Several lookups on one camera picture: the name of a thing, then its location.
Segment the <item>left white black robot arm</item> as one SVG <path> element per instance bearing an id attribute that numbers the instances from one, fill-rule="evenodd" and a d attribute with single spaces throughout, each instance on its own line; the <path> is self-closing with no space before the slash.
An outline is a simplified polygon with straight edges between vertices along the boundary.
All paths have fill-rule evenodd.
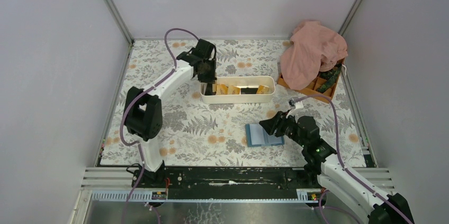
<path id="1" fill-rule="evenodd" d="M 127 92 L 121 127 L 126 127 L 133 135 L 141 165 L 146 169 L 143 179 L 151 187 L 159 187 L 164 182 L 163 171 L 159 170 L 163 158 L 156 139 L 163 125 L 163 101 L 194 77 L 201 83 L 215 83 L 216 54 L 214 44 L 199 39 L 195 47 L 174 59 L 174 68 L 162 74 L 147 89 L 132 87 Z"/>

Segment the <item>blue leather card holder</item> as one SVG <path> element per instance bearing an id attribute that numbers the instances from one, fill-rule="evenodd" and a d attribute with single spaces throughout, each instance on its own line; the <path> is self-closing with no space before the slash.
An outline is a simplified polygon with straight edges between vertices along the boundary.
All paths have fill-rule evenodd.
<path id="1" fill-rule="evenodd" d="M 246 124 L 245 134 L 248 147 L 268 147 L 285 144 L 283 136 L 269 135 L 258 123 Z"/>

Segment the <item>tan credit card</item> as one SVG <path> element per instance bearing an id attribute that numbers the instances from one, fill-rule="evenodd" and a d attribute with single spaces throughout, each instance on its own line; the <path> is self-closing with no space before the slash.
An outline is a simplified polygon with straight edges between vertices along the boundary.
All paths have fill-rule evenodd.
<path id="1" fill-rule="evenodd" d="M 215 94 L 216 95 L 227 95 L 228 94 L 228 86 L 225 84 L 217 84 L 215 86 Z"/>

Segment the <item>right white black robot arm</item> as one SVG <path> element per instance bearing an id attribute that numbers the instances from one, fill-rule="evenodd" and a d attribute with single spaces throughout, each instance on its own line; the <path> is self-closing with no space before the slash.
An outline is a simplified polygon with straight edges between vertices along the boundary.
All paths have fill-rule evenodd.
<path id="1" fill-rule="evenodd" d="M 306 160 L 304 181 L 319 185 L 345 203 L 362 223 L 413 223 L 408 201 L 400 193 L 382 190 L 345 164 L 337 150 L 324 141 L 313 117 L 296 119 L 286 112 L 262 120 L 260 126 L 271 136 L 286 136 L 302 147 Z"/>

